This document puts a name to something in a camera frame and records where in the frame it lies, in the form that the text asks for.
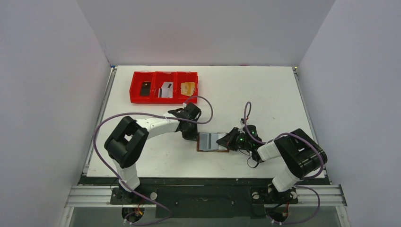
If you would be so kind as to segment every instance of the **table top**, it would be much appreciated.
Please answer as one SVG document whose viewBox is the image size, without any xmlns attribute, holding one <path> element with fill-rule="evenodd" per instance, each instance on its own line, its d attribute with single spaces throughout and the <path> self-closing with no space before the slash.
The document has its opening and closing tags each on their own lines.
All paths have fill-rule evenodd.
<svg viewBox="0 0 401 227">
<path fill-rule="evenodd" d="M 240 126 L 247 101 L 252 102 L 249 124 L 256 125 L 258 135 L 267 141 L 282 132 L 303 129 L 312 137 L 311 128 L 291 67 L 256 66 L 118 66 L 103 119 L 124 112 L 144 112 L 162 115 L 181 105 L 132 104 L 129 89 L 134 71 L 195 71 L 198 72 L 198 94 L 207 98 L 214 109 L 213 120 L 198 125 L 199 132 L 229 132 Z M 198 120 L 210 116 L 208 104 L 198 99 L 202 110 Z M 134 119 L 145 116 L 132 116 Z M 104 124 L 97 137 L 99 152 L 114 167 L 103 145 L 120 118 Z M 196 142 L 185 141 L 181 133 L 166 133 L 147 140 L 136 163 L 139 177 L 168 178 L 273 178 L 285 167 L 282 158 L 250 168 L 248 156 L 237 152 L 197 152 Z M 113 173 L 93 153 L 88 177 L 114 177 Z"/>
</svg>

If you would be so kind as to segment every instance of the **purple cable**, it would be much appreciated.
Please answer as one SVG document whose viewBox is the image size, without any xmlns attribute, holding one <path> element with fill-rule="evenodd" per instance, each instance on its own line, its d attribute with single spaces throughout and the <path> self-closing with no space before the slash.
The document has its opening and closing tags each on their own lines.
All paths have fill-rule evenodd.
<svg viewBox="0 0 401 227">
<path fill-rule="evenodd" d="M 184 119 L 184 118 L 165 117 L 165 116 L 160 116 L 160 115 L 151 114 L 151 113 L 137 113 L 137 112 L 119 113 L 119 114 L 116 114 L 116 115 L 113 115 L 113 116 L 111 116 L 111 117 L 106 118 L 104 121 L 100 122 L 100 124 L 95 128 L 95 131 L 94 131 L 94 133 L 93 133 L 93 139 L 92 139 L 92 142 L 93 142 L 93 149 L 95 150 L 97 156 L 99 156 L 99 159 L 106 165 L 106 167 L 109 168 L 109 169 L 117 176 L 117 178 L 118 178 L 119 180 L 121 180 L 121 179 L 122 179 L 121 176 L 105 161 L 105 159 L 100 155 L 99 150 L 97 149 L 96 138 L 97 138 L 97 135 L 98 135 L 98 133 L 99 133 L 100 127 L 101 127 L 104 123 L 108 122 L 108 121 L 111 120 L 111 119 L 114 119 L 114 118 L 117 118 L 117 117 L 121 117 L 121 116 L 128 116 L 128 115 L 144 115 L 144 116 L 155 117 L 155 118 L 160 118 L 160 119 L 170 119 L 170 120 L 179 120 L 179 121 L 191 122 L 191 123 L 195 123 L 195 124 L 207 124 L 207 123 L 209 123 L 209 122 L 212 120 L 212 118 L 213 118 L 213 107 L 212 107 L 212 104 L 209 102 L 209 100 L 207 100 L 206 98 L 204 98 L 204 97 L 202 97 L 202 96 L 192 96 L 192 97 L 188 98 L 184 103 L 187 103 L 189 100 L 191 100 L 191 99 L 193 99 L 193 98 L 201 98 L 201 99 L 205 100 L 205 101 L 209 104 L 210 112 L 211 112 L 211 113 L 210 113 L 210 118 L 209 118 L 209 120 L 207 120 L 207 121 L 205 121 L 205 122 L 196 122 L 196 121 L 187 120 L 187 119 Z M 134 193 L 135 195 L 137 195 L 137 196 L 139 196 L 139 197 L 142 197 L 143 199 L 145 199 L 145 200 L 147 200 L 147 201 L 149 201 L 149 202 L 151 202 L 151 203 L 154 203 L 154 204 L 157 205 L 157 206 L 160 206 L 161 208 L 167 210 L 167 211 L 170 213 L 169 216 L 167 216 L 167 217 L 165 217 L 165 218 L 162 218 L 162 219 L 160 219 L 160 220 L 151 221 L 151 222 L 148 222 L 148 223 L 140 223 L 140 224 L 132 223 L 132 225 L 134 225 L 134 226 L 147 226 L 147 225 L 152 225 L 152 224 L 155 224 L 155 223 L 159 223 L 159 222 L 161 222 L 161 221 L 164 221 L 164 220 L 169 219 L 170 217 L 172 217 L 173 213 L 171 212 L 171 210 L 170 210 L 169 208 L 167 208 L 166 206 L 164 206 L 164 205 L 162 205 L 162 204 L 160 204 L 160 203 L 158 203 L 158 202 L 156 202 L 156 201 L 154 201 L 154 200 L 151 200 L 150 198 L 148 198 L 148 197 L 146 197 L 146 196 L 144 196 L 144 195 L 142 195 L 142 194 L 136 192 L 135 190 L 133 190 L 132 188 L 130 188 L 124 181 L 120 181 L 120 182 L 121 182 L 126 188 L 128 188 L 132 193 Z M 125 219 L 128 219 L 128 217 L 129 217 L 130 215 L 132 215 L 132 214 L 134 214 L 134 212 L 128 214 L 127 216 L 125 216 Z"/>
<path fill-rule="evenodd" d="M 247 103 L 245 104 L 244 119 L 246 119 L 246 110 L 247 110 L 247 108 L 248 108 L 248 105 L 252 106 L 251 102 L 247 102 Z M 260 144 L 266 144 L 266 142 L 259 141 L 259 140 L 257 140 L 255 137 L 253 137 L 253 135 L 251 134 L 251 132 L 250 132 L 249 129 L 248 129 L 248 126 L 247 126 L 247 124 L 246 124 L 246 121 L 244 121 L 244 127 L 245 127 L 245 130 L 246 130 L 246 132 L 248 133 L 248 135 L 249 135 L 255 142 L 258 142 L 258 143 L 260 143 Z M 301 142 L 305 143 L 307 146 L 309 146 L 309 147 L 312 149 L 312 151 L 317 155 L 317 158 L 319 159 L 319 162 L 320 162 L 320 169 L 319 169 L 319 171 L 318 171 L 316 174 L 314 174 L 314 175 L 312 175 L 312 176 L 304 177 L 303 179 L 312 179 L 312 178 L 315 178 L 315 177 L 317 177 L 318 175 L 320 175 L 320 174 L 322 173 L 322 171 L 323 171 L 323 165 L 324 165 L 323 158 L 322 158 L 322 156 L 319 154 L 319 152 L 316 150 L 316 148 L 314 148 L 314 146 L 313 146 L 311 143 L 309 143 L 308 141 L 306 141 L 305 139 L 303 139 L 303 138 L 301 138 L 301 137 L 299 137 L 299 136 L 297 136 L 297 135 L 295 135 L 295 134 L 293 134 L 293 133 L 284 132 L 284 133 L 280 134 L 278 137 L 276 137 L 275 139 L 269 140 L 267 143 L 270 143 L 270 142 L 272 142 L 273 140 L 277 140 L 278 138 L 280 138 L 280 137 L 282 137 L 282 136 L 285 136 L 285 135 L 294 137 L 295 139 L 300 140 Z"/>
<path fill-rule="evenodd" d="M 306 187 L 306 186 L 297 185 L 296 187 L 297 187 L 297 188 L 309 189 L 309 190 L 313 191 L 313 192 L 316 194 L 316 196 L 317 196 L 317 207 L 316 207 L 316 210 L 314 211 L 314 213 L 313 213 L 311 216 L 309 216 L 309 217 L 307 217 L 307 218 L 305 218 L 305 219 L 303 219 L 303 220 L 301 220 L 301 221 L 281 222 L 282 225 L 301 224 L 301 223 L 307 222 L 307 221 L 311 220 L 312 218 L 314 218 L 314 217 L 316 216 L 316 214 L 317 214 L 317 213 L 319 212 L 319 210 L 320 210 L 320 196 L 319 196 L 319 194 L 317 193 L 317 191 L 315 191 L 313 188 Z M 275 220 L 272 219 L 269 215 L 268 215 L 268 217 L 269 217 L 271 220 L 273 220 L 274 223 L 280 224 L 280 222 L 275 221 Z"/>
</svg>

